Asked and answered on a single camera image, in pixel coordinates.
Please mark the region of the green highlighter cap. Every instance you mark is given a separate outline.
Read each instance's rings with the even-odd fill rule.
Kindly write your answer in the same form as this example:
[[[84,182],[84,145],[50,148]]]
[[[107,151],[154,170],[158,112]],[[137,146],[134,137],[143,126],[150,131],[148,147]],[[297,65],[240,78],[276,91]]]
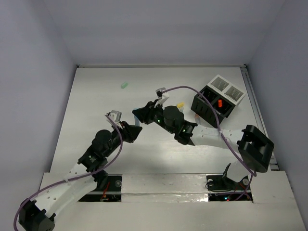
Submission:
[[[122,89],[126,88],[127,86],[128,86],[128,83],[127,83],[127,82],[124,82],[124,83],[121,84],[121,88],[122,88]]]

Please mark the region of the blue highlighter pen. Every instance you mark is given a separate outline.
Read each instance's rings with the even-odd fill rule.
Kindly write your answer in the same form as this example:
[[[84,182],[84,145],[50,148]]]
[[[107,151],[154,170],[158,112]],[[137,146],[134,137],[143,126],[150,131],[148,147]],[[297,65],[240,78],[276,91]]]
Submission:
[[[138,126],[138,127],[140,126],[140,121],[136,116],[134,116],[134,122],[135,122],[135,126]]]

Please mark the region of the clear capped highlighter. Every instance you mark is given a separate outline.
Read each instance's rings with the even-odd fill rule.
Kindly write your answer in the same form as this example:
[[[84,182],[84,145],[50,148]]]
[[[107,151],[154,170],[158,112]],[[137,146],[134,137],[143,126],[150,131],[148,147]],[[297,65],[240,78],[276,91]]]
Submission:
[[[198,125],[200,125],[201,124],[201,121],[200,121],[200,117],[199,117],[199,115],[197,115],[197,114],[195,114],[195,122],[198,124]]]

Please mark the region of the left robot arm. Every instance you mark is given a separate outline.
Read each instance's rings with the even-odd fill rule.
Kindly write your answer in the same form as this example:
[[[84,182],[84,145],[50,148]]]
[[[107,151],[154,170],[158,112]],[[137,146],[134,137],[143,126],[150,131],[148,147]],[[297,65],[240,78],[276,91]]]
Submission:
[[[108,183],[105,168],[115,150],[123,143],[133,143],[142,128],[125,121],[112,125],[113,131],[100,130],[91,145],[61,181],[44,187],[25,199],[14,217],[13,228],[21,225],[26,231],[52,231],[60,215],[72,204],[93,190],[104,190]]]

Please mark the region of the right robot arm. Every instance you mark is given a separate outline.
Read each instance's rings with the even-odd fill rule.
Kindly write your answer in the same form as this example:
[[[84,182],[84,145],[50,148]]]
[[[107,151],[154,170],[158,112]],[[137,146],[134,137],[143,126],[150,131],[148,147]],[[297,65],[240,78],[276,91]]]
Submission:
[[[156,123],[183,145],[213,146],[231,151],[236,161],[227,165],[221,177],[225,188],[234,188],[249,174],[268,171],[274,143],[253,125],[242,130],[208,128],[185,120],[184,113],[176,106],[162,107],[155,102],[148,102],[132,113],[143,124]]]

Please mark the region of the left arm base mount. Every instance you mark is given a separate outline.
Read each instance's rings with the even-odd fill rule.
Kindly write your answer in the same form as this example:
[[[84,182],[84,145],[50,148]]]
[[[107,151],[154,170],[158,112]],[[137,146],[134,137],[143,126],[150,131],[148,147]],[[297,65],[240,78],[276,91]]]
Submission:
[[[79,202],[121,202],[122,175],[109,175],[102,189],[96,188],[89,192]]]

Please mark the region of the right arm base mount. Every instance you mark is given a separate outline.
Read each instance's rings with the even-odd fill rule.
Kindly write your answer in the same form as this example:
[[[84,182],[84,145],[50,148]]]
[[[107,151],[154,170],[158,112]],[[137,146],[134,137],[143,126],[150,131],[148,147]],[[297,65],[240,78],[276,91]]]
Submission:
[[[245,176],[235,182],[227,178],[229,163],[222,174],[207,175],[205,188],[208,190],[209,202],[253,201],[250,189],[250,179]]]

